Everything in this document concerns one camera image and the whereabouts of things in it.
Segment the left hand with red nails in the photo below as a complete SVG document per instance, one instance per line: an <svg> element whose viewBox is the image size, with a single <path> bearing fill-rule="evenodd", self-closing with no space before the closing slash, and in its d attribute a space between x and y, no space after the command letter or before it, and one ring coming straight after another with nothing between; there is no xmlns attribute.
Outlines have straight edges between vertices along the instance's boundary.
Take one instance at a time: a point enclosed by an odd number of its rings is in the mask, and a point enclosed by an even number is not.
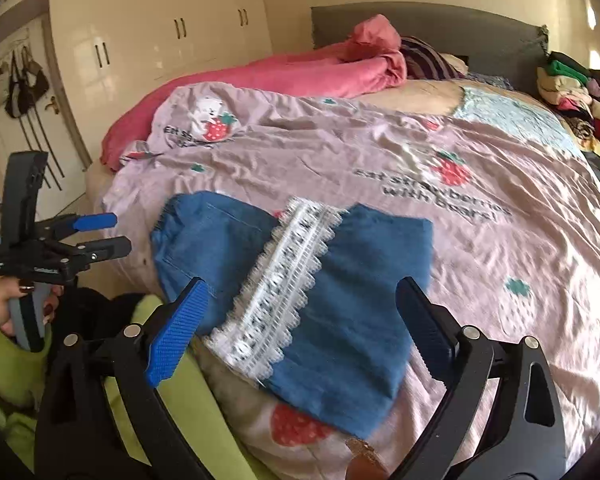
<svg viewBox="0 0 600 480"><path fill-rule="evenodd" d="M14 323L9 313L9 301L20 299L32 294L34 285L18 278L10 276L0 277L0 330L9 337L15 336ZM64 293L64 288L60 285L53 285L50 288L50 294L43 304L43 324L46 325L53 321L55 311L59 306L59 298Z"/></svg>

